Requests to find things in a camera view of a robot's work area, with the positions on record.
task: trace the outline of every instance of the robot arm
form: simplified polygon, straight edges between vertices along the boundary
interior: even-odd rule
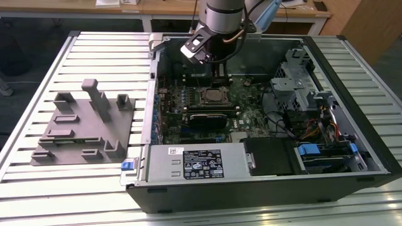
[[[247,32],[256,32],[249,15],[256,18],[256,27],[265,30],[281,0],[200,0],[196,33],[185,41],[181,53],[196,63],[223,63],[240,50]],[[259,15],[251,14],[257,9]]]

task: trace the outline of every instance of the motherboard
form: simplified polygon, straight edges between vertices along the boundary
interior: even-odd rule
[[[269,136],[260,104],[267,83],[231,76],[229,86],[212,88],[193,80],[195,86],[185,86],[185,79],[159,83],[164,144],[236,143]]]

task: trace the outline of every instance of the blue latch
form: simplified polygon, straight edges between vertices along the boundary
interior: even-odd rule
[[[121,162],[121,171],[133,170],[133,161]]]
[[[359,151],[358,146],[354,143],[350,143],[348,147],[350,147],[352,153],[358,153],[358,151]]]
[[[299,154],[320,154],[319,148],[315,144],[304,144],[300,145],[297,148]]]

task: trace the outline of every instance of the wooden desk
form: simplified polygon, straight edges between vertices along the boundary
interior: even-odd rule
[[[96,0],[0,0],[1,17],[140,19],[144,32],[152,32],[152,19],[191,20],[193,2],[141,0],[137,5],[94,8]],[[316,10],[279,9],[273,22],[312,23],[309,35],[317,35],[331,13]]]

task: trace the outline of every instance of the barcode sticker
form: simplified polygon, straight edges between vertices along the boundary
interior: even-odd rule
[[[183,147],[169,147],[169,154],[183,154]]]

